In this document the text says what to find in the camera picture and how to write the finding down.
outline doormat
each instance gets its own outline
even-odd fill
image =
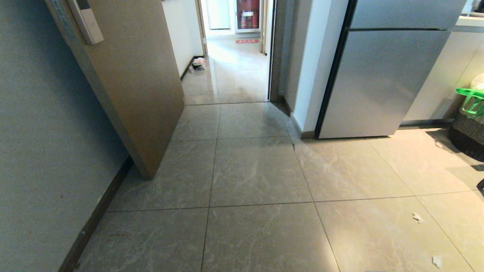
[[[256,44],[259,39],[235,40],[236,44]]]

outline wicker basket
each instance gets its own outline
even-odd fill
[[[484,116],[469,118],[460,109],[449,130],[449,139],[467,156],[484,162]]]

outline wooden door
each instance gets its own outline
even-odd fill
[[[152,179],[183,110],[160,0],[89,0],[104,41],[87,45],[66,0],[45,0],[139,171]]]

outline tiled floor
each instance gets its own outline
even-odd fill
[[[482,272],[483,164],[445,133],[301,141],[270,103],[187,106],[157,176],[132,169],[79,271]]]
[[[206,70],[183,78],[185,105],[267,101],[267,56],[259,43],[237,44],[235,39],[207,40]]]

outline kitchen cabinet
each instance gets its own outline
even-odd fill
[[[402,124],[450,121],[460,104],[456,88],[484,73],[484,33],[453,31]]]

